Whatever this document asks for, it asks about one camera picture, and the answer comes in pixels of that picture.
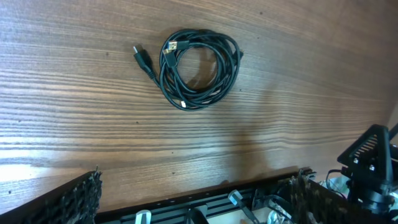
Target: black cable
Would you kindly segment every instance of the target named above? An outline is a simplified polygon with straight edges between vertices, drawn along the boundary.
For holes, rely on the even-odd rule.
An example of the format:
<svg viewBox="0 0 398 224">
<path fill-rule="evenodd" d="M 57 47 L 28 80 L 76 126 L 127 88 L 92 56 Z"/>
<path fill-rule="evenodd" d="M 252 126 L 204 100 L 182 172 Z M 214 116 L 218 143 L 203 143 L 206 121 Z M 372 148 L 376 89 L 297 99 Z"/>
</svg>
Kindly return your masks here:
<svg viewBox="0 0 398 224">
<path fill-rule="evenodd" d="M 334 172 L 339 172 L 339 173 L 340 173 L 341 170 L 339 170 L 339 169 L 331 169 L 331 170 L 329 170 L 328 175 L 326 175 L 326 188 L 327 188 L 328 190 L 332 191 L 332 192 L 336 192 L 336 193 L 340 194 L 344 199 L 347 199 L 341 192 L 339 192 L 339 191 L 337 191 L 337 190 L 333 190 L 333 189 L 330 187 L 329 174 L 334 173 Z"/>
<path fill-rule="evenodd" d="M 287 213 L 293 214 L 292 204 L 278 195 L 267 195 L 265 196 L 264 200 L 265 201 L 271 200 L 274 203 L 278 204 L 280 207 L 282 207 Z"/>
<path fill-rule="evenodd" d="M 207 87 L 193 89 L 181 79 L 177 65 L 187 50 L 200 47 L 208 48 L 215 53 L 217 73 Z M 227 35 L 211 30 L 180 30 L 167 38 L 160 51 L 160 74 L 157 79 L 148 53 L 139 45 L 135 46 L 134 50 L 134 57 L 143 71 L 162 90 L 172 105 L 184 111 L 202 110 L 224 98 L 236 81 L 243 56 L 235 40 Z"/>
<path fill-rule="evenodd" d="M 289 220 L 291 223 L 294 223 L 293 220 L 292 220 L 291 218 L 289 218 L 287 215 L 283 214 L 283 212 L 277 210 L 276 208 L 274 208 L 274 207 L 272 207 L 272 206 L 270 206 L 270 205 L 268 205 L 267 207 L 268 207 L 269 209 L 275 211 L 275 212 L 278 213 L 279 215 L 282 215 L 282 216 L 285 217 L 287 220 Z"/>
</svg>

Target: wooden surface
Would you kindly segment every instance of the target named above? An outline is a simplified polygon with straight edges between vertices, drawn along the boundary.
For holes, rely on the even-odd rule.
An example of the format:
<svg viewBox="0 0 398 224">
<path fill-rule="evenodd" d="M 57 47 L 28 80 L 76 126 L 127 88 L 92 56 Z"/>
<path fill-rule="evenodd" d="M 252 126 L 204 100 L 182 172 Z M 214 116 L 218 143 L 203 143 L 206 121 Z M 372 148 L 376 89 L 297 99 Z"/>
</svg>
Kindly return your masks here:
<svg viewBox="0 0 398 224">
<path fill-rule="evenodd" d="M 0 213 L 97 165 L 101 211 L 299 167 L 324 177 L 389 120 L 397 27 L 394 1 L 2 0 Z M 159 70 L 181 28 L 245 52 L 230 94 L 195 113 L 171 106 L 132 54 L 141 43 Z M 197 50 L 178 69 L 197 81 L 213 62 Z"/>
</svg>

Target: textured black material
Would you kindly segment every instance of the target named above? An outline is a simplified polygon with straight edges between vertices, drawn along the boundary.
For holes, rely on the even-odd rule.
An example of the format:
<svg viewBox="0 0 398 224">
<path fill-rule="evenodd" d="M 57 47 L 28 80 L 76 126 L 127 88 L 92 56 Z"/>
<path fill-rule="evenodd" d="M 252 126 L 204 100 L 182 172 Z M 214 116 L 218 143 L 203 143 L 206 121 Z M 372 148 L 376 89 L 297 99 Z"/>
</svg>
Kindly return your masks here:
<svg viewBox="0 0 398 224">
<path fill-rule="evenodd" d="M 297 224 L 311 223 L 309 212 L 317 222 L 323 224 L 390 223 L 359 205 L 350 204 L 305 175 L 292 178 L 291 202 L 294 222 Z"/>
<path fill-rule="evenodd" d="M 101 173 L 86 173 L 0 216 L 0 223 L 94 223 L 101 197 Z"/>
</svg>

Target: cable plug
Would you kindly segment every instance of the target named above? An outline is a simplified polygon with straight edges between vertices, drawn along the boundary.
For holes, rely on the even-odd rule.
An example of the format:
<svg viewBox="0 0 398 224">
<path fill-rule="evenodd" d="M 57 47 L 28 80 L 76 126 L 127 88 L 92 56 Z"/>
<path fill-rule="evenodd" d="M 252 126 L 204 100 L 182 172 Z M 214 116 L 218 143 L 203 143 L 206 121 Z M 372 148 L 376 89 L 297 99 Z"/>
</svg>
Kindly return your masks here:
<svg viewBox="0 0 398 224">
<path fill-rule="evenodd" d="M 167 44 L 167 50 L 185 50 L 189 47 L 189 40 L 170 40 Z"/>
<path fill-rule="evenodd" d="M 241 53 L 241 58 L 240 59 L 242 59 L 243 58 L 243 50 L 240 50 L 240 53 Z M 238 51 L 236 51 L 235 50 L 235 53 L 232 55 L 232 58 L 233 58 L 233 60 L 234 60 L 234 63 L 236 63 L 237 62 L 237 57 L 238 57 Z"/>
<path fill-rule="evenodd" d="M 166 64 L 169 68 L 173 68 L 177 66 L 177 60 L 175 59 L 175 55 L 173 53 L 173 50 L 169 49 L 164 49 L 163 50 L 163 55 L 166 60 Z"/>
<path fill-rule="evenodd" d="M 136 59 L 138 66 L 144 72 L 146 72 L 146 74 L 148 74 L 150 79 L 154 79 L 156 75 L 154 72 L 152 59 L 150 59 L 148 52 L 143 49 L 141 45 L 135 45 L 133 49 L 135 51 L 134 58 Z"/>
</svg>

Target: usb cable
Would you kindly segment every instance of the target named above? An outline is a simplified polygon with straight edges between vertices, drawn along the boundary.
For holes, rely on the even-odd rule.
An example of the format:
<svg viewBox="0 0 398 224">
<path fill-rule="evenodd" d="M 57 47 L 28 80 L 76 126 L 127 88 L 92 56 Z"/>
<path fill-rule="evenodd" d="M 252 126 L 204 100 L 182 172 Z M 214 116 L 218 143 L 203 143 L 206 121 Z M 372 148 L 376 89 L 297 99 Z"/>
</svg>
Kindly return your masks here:
<svg viewBox="0 0 398 224">
<path fill-rule="evenodd" d="M 188 49 L 199 47 L 206 47 L 215 53 L 217 73 L 208 86 L 193 89 L 181 79 L 177 65 Z M 134 51 L 134 58 L 141 69 L 162 90 L 172 105 L 184 111 L 202 110 L 223 99 L 236 81 L 243 56 L 235 40 L 227 35 L 211 30 L 180 30 L 172 34 L 162 47 L 159 57 L 160 74 L 157 79 L 148 52 L 140 45 L 134 46 Z"/>
</svg>

